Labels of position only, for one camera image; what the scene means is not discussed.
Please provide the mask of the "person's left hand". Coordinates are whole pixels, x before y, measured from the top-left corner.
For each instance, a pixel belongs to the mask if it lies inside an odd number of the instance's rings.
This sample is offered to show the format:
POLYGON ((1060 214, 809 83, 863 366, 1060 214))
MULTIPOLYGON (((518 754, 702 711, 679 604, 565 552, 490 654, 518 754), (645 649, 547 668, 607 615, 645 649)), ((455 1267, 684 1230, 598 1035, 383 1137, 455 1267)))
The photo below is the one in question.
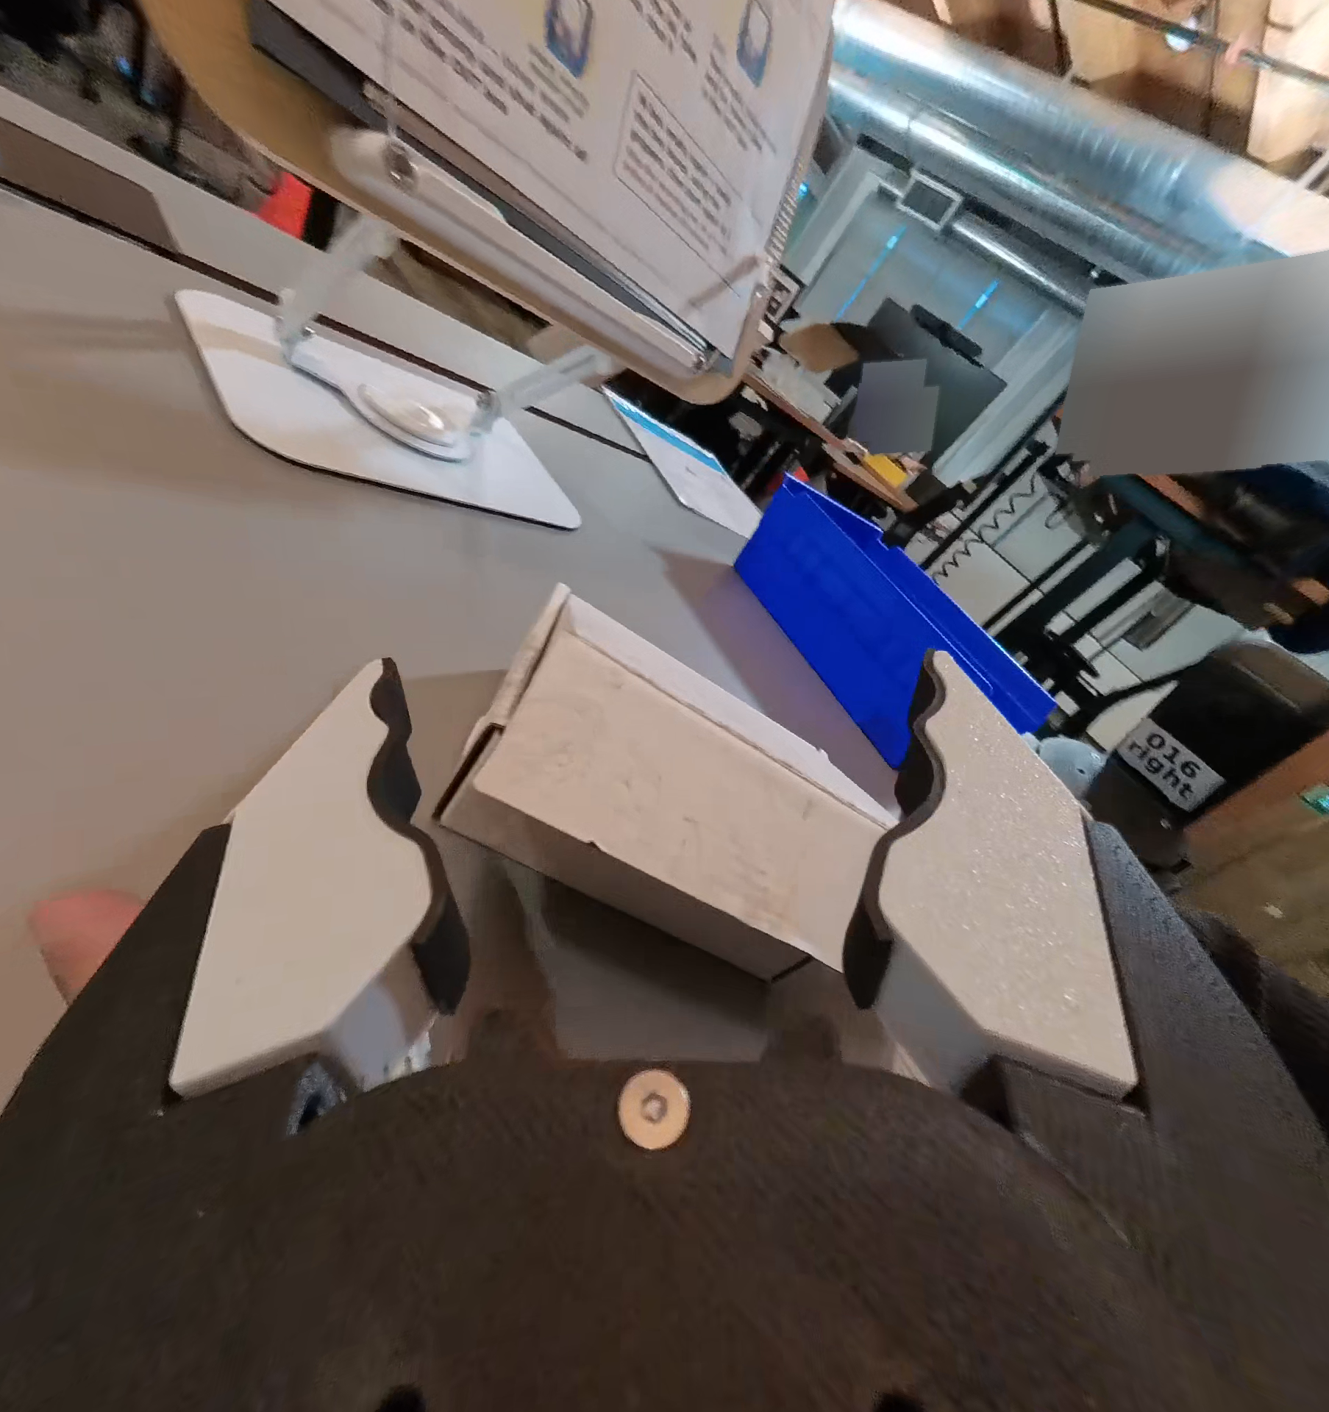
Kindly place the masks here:
POLYGON ((56 894, 30 912, 32 940, 65 1003, 86 988, 141 912, 141 897, 110 890, 56 894))

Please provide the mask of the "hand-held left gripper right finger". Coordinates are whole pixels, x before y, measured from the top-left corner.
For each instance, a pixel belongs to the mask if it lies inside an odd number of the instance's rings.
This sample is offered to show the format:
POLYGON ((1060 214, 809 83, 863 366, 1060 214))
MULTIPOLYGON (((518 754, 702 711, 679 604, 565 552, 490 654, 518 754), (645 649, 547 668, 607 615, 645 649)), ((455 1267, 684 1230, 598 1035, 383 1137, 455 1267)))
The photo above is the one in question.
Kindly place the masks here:
POLYGON ((894 804, 844 938, 851 1003, 955 1096, 1016 1062, 1126 1099, 1088 813, 948 651, 921 661, 894 804))

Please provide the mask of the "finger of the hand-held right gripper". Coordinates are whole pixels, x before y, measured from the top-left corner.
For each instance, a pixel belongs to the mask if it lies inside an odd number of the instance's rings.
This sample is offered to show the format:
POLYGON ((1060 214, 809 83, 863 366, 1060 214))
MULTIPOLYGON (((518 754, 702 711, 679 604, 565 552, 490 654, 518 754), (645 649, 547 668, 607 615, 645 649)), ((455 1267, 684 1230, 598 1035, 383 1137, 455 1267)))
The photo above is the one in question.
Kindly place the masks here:
POLYGON ((1103 750, 1074 735, 1045 735, 1033 753, 1075 798, 1086 798, 1103 771, 1103 750))

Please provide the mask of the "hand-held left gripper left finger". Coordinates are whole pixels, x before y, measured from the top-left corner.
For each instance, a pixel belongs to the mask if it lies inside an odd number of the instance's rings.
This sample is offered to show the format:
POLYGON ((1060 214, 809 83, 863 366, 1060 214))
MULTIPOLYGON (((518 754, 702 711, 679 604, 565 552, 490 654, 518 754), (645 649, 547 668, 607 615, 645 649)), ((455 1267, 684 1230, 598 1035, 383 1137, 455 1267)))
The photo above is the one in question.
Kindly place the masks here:
POLYGON ((370 661, 226 817, 230 837, 172 1056, 180 1099, 289 1062, 367 1092, 423 1072, 471 945, 416 824, 412 719, 370 661))

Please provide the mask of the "white cardboard mailer box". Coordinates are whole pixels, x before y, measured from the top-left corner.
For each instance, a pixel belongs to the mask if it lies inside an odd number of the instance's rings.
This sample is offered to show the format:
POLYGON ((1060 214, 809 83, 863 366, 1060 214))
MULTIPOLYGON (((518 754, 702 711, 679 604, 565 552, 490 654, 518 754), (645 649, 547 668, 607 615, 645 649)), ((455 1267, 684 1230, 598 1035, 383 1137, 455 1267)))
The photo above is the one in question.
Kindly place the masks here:
POLYGON ((844 971, 894 821, 830 758, 555 585, 435 821, 777 984, 844 971))

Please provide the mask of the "blue plastic bin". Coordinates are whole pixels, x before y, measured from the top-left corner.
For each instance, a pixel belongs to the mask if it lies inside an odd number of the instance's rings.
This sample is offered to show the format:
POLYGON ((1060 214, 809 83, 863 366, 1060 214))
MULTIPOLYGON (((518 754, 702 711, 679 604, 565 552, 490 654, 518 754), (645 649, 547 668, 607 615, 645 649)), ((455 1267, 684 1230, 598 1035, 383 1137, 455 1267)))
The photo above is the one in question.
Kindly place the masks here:
POLYGON ((909 711, 929 651, 948 651, 1020 732, 1057 701, 879 525, 785 476, 733 563, 889 767, 909 750, 909 711))

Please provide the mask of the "grey desk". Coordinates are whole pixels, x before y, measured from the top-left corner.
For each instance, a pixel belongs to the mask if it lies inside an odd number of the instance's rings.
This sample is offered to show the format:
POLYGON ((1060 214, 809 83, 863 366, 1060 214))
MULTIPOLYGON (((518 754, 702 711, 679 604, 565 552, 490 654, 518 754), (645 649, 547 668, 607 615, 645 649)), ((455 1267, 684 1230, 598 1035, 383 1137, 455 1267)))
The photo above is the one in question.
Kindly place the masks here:
POLYGON ((179 290, 259 304, 313 253, 0 86, 107 200, 0 180, 0 1107, 60 1017, 28 912, 153 886, 373 658, 479 708, 555 583, 826 750, 888 767, 586 389, 514 424, 547 530, 286 464, 224 418, 179 290))

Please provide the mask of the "red tape strip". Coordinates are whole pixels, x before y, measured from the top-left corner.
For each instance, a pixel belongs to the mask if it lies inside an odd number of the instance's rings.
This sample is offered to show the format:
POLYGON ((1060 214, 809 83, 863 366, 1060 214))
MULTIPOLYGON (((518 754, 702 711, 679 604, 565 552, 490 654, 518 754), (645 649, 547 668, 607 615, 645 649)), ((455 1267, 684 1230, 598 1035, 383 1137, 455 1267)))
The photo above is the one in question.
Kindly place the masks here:
POLYGON ((255 218, 281 234, 295 241, 304 237, 307 215, 313 204, 313 187, 290 172, 281 172, 270 193, 255 204, 255 218))

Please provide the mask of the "black monitor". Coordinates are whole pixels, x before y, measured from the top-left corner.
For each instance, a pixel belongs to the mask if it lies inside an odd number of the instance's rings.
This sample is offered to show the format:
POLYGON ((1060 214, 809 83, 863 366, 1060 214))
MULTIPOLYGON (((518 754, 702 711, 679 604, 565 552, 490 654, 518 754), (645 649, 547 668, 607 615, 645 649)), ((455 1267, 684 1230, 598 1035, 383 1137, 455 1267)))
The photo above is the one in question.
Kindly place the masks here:
POLYGON ((925 382, 937 389, 936 432, 921 456, 921 464, 932 468, 1005 390, 1005 381, 985 366, 981 344, 921 304, 901 308, 894 298, 884 298, 865 328, 904 362, 925 362, 925 382))

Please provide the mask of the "printed instruction sheet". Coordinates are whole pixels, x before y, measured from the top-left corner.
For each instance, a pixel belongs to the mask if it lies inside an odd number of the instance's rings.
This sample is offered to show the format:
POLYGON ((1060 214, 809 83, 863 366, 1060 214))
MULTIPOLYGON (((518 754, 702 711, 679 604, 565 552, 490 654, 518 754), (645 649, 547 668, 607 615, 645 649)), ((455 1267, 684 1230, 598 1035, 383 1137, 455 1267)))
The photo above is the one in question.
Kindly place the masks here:
POLYGON ((830 2, 250 2, 253 47, 512 204, 630 313, 733 362, 826 109, 830 2))

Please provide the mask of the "white blue paper envelope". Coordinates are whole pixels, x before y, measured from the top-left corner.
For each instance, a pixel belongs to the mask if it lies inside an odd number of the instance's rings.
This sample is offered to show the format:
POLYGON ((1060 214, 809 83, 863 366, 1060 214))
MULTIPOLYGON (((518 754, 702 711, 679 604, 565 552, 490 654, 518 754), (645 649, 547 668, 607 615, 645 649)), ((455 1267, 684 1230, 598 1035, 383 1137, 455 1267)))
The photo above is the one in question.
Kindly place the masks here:
POLYGON ((679 507, 741 538, 754 534, 761 510, 708 449, 648 416, 633 401, 619 400, 614 390, 605 390, 605 400, 638 441, 638 449, 645 449, 679 507))

